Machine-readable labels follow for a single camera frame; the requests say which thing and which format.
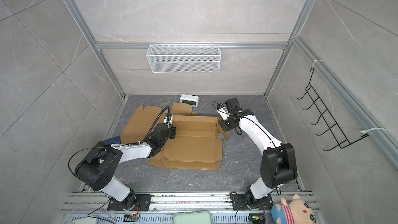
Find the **cardboard box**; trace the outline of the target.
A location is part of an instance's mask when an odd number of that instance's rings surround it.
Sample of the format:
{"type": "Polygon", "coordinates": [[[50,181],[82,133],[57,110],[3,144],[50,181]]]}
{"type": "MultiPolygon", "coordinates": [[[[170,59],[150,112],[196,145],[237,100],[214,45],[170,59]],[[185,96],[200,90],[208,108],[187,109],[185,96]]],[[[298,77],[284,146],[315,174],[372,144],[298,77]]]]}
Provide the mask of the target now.
{"type": "Polygon", "coordinates": [[[218,135],[225,140],[229,138],[220,121],[219,117],[175,115],[176,137],[167,140],[148,165],[171,170],[218,170],[223,158],[222,140],[218,135]]]}

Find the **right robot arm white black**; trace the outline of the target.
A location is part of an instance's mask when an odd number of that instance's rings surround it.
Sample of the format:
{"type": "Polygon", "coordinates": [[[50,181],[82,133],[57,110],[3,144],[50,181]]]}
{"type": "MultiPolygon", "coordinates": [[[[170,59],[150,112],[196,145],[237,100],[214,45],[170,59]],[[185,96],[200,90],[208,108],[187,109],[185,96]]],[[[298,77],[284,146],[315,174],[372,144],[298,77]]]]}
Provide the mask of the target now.
{"type": "Polygon", "coordinates": [[[217,103],[214,108],[222,118],[220,126],[224,132],[245,132],[261,152],[260,177],[245,192],[246,206],[258,209],[271,200],[273,191],[297,179],[294,147],[272,136],[251,110],[240,106],[237,98],[217,103]]]}

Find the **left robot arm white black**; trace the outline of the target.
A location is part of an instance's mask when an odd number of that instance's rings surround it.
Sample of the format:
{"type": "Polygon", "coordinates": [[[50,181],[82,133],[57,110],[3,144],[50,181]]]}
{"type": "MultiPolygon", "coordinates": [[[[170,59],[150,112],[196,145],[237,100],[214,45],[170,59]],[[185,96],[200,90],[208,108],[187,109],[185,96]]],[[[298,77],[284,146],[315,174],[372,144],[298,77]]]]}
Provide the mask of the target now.
{"type": "Polygon", "coordinates": [[[120,204],[124,211],[137,205],[134,190],[115,176],[119,164],[136,159],[152,158],[157,155],[166,141],[174,139],[176,127],[160,123],[149,136],[137,143],[121,144],[120,136],[98,142],[78,163],[74,175],[95,191],[108,195],[120,204]]]}

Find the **pale green box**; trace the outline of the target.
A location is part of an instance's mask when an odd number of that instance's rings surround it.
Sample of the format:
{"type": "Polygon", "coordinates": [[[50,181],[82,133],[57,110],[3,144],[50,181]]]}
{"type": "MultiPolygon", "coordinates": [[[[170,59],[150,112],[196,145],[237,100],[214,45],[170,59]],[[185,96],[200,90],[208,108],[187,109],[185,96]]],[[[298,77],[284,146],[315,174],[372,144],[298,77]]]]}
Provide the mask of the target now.
{"type": "Polygon", "coordinates": [[[209,211],[177,213],[173,224],[212,224],[212,216],[209,211]]]}

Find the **lower flat cardboard sheet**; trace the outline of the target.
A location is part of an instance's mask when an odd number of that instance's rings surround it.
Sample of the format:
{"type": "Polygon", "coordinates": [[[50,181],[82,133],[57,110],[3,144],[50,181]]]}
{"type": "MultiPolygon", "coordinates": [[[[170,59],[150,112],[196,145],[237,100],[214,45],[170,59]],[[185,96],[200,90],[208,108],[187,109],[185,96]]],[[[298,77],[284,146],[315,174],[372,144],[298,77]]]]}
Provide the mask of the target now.
{"type": "MultiPolygon", "coordinates": [[[[147,135],[154,120],[162,111],[158,106],[140,105],[132,115],[123,133],[120,135],[121,144],[142,142],[147,135]]],[[[197,116],[198,113],[193,112],[193,106],[185,103],[173,103],[171,108],[172,115],[197,116]]]]}

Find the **white digital clock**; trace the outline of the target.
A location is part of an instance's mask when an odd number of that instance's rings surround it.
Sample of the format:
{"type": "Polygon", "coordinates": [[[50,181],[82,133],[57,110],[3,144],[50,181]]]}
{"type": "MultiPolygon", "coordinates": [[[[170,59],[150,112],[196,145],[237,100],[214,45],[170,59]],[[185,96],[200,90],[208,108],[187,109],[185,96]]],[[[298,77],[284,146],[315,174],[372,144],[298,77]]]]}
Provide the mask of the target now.
{"type": "Polygon", "coordinates": [[[194,107],[198,107],[199,105],[199,97],[196,95],[188,95],[188,94],[182,94],[180,96],[180,103],[192,105],[194,107]]]}

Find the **blue book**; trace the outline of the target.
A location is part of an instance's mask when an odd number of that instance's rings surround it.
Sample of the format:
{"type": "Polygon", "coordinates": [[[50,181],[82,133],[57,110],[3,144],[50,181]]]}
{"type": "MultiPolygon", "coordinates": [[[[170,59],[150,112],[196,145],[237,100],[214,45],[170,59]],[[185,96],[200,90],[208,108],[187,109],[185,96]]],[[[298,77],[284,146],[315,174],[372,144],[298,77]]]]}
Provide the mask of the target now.
{"type": "Polygon", "coordinates": [[[101,141],[101,144],[103,146],[107,146],[107,145],[109,145],[109,146],[119,146],[119,145],[121,145],[121,138],[120,138],[120,136],[115,136],[115,137],[109,138],[107,140],[101,141]]]}

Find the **pink plush pig toy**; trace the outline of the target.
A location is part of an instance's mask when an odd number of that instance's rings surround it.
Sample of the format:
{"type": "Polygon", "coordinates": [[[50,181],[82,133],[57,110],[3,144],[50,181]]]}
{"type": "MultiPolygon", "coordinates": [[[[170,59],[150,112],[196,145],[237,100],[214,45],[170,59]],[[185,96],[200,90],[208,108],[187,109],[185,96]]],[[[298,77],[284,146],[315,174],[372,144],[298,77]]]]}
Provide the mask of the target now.
{"type": "Polygon", "coordinates": [[[280,203],[272,206],[271,215],[276,224],[317,223],[313,209],[299,195],[294,195],[290,203],[281,198],[280,203]]]}

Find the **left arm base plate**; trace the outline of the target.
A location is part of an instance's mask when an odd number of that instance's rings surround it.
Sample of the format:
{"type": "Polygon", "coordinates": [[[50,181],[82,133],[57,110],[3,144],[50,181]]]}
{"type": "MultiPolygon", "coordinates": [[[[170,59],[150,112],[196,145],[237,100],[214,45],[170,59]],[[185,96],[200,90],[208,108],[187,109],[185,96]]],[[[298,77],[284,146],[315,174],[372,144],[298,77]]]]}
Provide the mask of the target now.
{"type": "Polygon", "coordinates": [[[107,207],[108,211],[148,211],[151,203],[152,195],[150,194],[135,194],[128,196],[124,201],[119,202],[114,198],[110,198],[110,203],[107,207]]]}

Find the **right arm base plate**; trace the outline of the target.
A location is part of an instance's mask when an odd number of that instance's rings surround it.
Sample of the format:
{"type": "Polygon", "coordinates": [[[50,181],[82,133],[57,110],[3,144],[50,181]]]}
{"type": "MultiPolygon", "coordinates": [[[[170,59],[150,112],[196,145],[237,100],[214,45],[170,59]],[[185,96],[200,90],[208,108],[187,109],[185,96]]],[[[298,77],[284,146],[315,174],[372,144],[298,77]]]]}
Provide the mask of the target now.
{"type": "Polygon", "coordinates": [[[247,193],[238,194],[236,192],[231,192],[229,197],[232,201],[234,211],[270,211],[273,206],[271,195],[256,200],[247,193]]]}

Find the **aluminium rail base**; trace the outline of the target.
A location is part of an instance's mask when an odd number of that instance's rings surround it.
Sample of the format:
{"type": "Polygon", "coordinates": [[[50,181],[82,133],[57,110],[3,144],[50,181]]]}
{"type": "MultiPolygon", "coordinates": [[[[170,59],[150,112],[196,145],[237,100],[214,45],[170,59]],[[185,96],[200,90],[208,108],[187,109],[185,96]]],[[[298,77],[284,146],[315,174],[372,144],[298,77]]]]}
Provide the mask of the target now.
{"type": "Polygon", "coordinates": [[[101,193],[72,193],[61,208],[59,224],[171,224],[176,214],[208,211],[214,224],[272,224],[271,205],[291,201],[295,192],[273,193],[257,210],[245,205],[239,192],[138,193],[140,209],[112,211],[112,201],[101,193]]]}

